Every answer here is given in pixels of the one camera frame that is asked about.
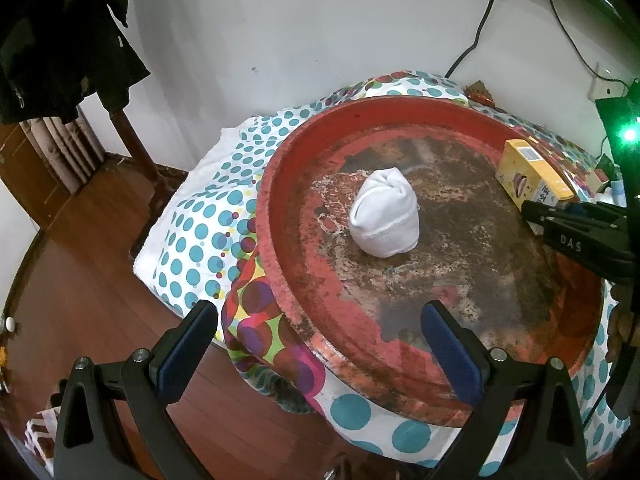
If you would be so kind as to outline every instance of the barcode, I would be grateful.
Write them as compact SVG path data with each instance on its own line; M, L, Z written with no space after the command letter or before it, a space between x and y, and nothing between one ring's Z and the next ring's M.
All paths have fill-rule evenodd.
M518 151L522 154L524 158L526 158L529 162L533 162L534 160L544 160L540 154L534 150L533 148L518 148Z

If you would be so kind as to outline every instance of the white round knob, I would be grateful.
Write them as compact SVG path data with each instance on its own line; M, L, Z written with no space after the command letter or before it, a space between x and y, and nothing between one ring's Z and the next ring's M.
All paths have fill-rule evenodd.
M4 326L9 332L15 332L15 319L13 317L8 317L4 322Z

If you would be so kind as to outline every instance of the wall socket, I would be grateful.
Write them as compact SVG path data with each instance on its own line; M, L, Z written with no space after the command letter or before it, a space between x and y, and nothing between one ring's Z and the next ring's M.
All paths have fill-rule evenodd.
M614 78L613 74L604 68L600 63L596 63L595 71L603 77ZM606 99L607 97L622 97L625 87L622 83L612 81L604 81L599 77L593 76L591 88L589 88L589 99L593 102L596 99Z

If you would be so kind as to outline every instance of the red round tray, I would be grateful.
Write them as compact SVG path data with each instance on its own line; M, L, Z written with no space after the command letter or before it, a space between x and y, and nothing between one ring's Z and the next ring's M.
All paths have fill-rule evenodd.
M367 98L297 128L265 170L257 236L274 296L329 370L384 408L446 426L470 413L420 332L434 298L517 359L558 356L574 374L593 345L600 279L544 247L495 179L514 137L445 100ZM394 166L418 196L420 241L378 259L351 239L348 213L367 175Z

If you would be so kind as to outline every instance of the folded white sock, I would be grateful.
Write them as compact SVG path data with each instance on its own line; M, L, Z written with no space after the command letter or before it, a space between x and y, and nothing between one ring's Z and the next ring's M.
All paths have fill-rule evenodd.
M349 212L349 231L363 251L379 258L417 245L418 201L398 168L374 171L364 181Z

